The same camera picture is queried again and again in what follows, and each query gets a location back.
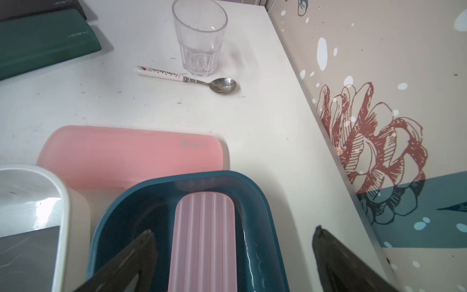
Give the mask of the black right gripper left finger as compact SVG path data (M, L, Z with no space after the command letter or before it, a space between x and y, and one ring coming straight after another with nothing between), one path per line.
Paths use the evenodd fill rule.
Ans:
M146 230L76 290L78 292L147 292L158 251L154 233Z

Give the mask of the green pencil case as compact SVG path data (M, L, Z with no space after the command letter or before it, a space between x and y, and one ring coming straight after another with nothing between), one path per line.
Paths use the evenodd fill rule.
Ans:
M1 22L1 80L98 52L99 39L75 9Z

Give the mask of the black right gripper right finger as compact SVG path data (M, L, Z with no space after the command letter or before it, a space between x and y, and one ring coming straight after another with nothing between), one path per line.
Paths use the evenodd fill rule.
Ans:
M312 247L324 292L397 292L322 226L315 229Z

